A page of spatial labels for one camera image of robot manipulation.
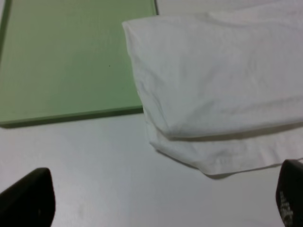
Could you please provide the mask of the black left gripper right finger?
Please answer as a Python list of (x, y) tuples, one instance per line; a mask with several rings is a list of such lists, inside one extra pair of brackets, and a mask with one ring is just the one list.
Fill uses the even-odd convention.
[(284, 226), (303, 225), (303, 164), (300, 161), (287, 159), (282, 163), (276, 204)]

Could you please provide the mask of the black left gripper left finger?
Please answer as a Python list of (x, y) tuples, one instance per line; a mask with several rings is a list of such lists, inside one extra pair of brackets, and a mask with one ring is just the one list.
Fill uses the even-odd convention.
[(2, 227), (50, 227), (56, 211), (49, 168), (37, 168), (0, 193)]

